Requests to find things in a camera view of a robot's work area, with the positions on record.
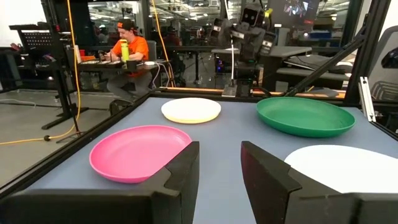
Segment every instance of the white plate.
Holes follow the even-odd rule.
[[[203,98],[182,98],[162,106],[163,115],[174,122],[198,124],[215,119],[221,112],[221,105]]]
[[[309,146],[294,151],[285,162],[340,193],[398,193],[398,159],[377,152]]]

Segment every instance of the jeans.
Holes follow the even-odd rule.
[[[149,84],[152,80],[151,72],[144,73],[138,77],[130,77],[128,74],[116,75],[108,80],[107,89],[124,100],[134,101],[150,91]],[[135,91],[126,91],[123,87],[128,83],[134,83]]]

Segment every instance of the blue-gray tabletop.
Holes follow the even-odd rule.
[[[101,139],[122,129],[167,125],[185,131],[194,141],[200,142],[200,181],[194,223],[252,224],[255,219],[241,171],[241,141],[251,141],[282,160],[301,147],[317,144],[359,147],[398,158],[398,142],[368,123],[356,108],[344,108],[356,118],[355,126],[347,133],[337,138],[309,139],[268,127],[257,117],[255,103],[221,101],[221,113],[213,121],[203,124],[173,123],[160,110],[170,100],[149,98],[29,188],[133,189],[132,184],[119,184],[99,176],[90,166],[90,151]]]

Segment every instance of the orange shirt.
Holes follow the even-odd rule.
[[[134,38],[134,40],[129,43],[128,45],[129,47],[129,54],[135,54],[137,52],[141,53],[144,55],[144,57],[142,58],[142,60],[148,60],[148,44],[147,41],[143,38],[143,37],[138,37],[136,36]],[[116,45],[113,47],[112,52],[117,55],[118,57],[121,56],[122,54],[122,47],[121,47],[121,43],[120,40],[116,43]],[[136,72],[136,73],[132,73],[131,76],[136,77],[139,75],[142,75],[143,72]]]

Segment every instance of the pink plate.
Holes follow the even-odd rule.
[[[177,128],[129,128],[101,140],[90,153],[90,164],[109,180],[139,183],[154,175],[191,142],[189,135]]]

